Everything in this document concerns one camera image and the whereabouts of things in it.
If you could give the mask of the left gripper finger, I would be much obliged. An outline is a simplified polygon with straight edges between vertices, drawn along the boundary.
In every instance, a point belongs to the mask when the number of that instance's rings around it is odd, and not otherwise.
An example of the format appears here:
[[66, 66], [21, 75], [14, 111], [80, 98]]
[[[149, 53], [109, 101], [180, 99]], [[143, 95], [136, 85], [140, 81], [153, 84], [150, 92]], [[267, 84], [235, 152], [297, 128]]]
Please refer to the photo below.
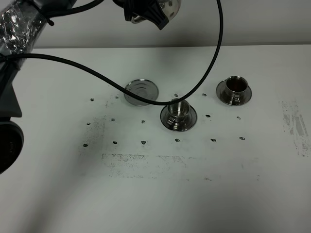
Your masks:
[[148, 2], [145, 17], [162, 30], [175, 17], [175, 2]]

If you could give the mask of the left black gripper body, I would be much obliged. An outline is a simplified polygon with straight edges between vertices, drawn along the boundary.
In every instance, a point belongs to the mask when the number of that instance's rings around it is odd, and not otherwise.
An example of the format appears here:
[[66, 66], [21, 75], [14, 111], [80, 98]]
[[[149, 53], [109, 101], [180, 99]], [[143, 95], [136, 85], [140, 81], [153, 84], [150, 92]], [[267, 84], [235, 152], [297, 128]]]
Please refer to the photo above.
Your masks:
[[113, 0], [113, 2], [123, 9], [126, 21], [140, 17], [151, 22], [158, 22], [156, 0]]

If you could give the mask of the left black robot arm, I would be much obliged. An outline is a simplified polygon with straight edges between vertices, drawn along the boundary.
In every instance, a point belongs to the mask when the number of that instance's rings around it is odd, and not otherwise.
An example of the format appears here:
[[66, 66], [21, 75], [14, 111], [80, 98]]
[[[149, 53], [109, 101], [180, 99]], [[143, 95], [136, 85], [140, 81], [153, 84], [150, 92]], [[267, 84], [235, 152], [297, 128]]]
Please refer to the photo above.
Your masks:
[[6, 171], [19, 157], [24, 134], [11, 121], [22, 112], [12, 82], [26, 59], [55, 61], [81, 69], [121, 92], [129, 92], [100, 73], [79, 63], [44, 54], [32, 54], [35, 42], [52, 18], [64, 17], [90, 10], [99, 4], [93, 0], [74, 7], [74, 0], [14, 0], [0, 12], [0, 171]]

